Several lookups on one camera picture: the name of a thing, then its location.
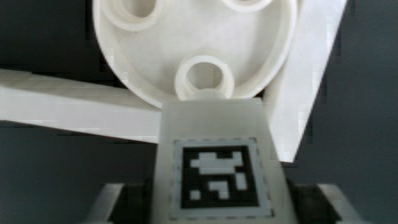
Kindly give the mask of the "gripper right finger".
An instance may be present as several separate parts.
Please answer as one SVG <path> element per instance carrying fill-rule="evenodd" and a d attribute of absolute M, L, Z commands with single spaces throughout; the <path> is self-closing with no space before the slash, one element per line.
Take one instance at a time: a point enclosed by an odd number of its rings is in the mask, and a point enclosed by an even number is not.
<path fill-rule="evenodd" d="M 358 215 L 335 184 L 287 181 L 298 224 L 372 224 Z"/>

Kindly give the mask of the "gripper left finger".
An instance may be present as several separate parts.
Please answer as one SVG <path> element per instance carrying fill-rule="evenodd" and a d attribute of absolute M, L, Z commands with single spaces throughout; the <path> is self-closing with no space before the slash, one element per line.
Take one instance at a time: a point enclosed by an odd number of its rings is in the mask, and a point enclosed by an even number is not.
<path fill-rule="evenodd" d="M 77 224 L 148 224 L 152 180 L 106 183 Z"/>

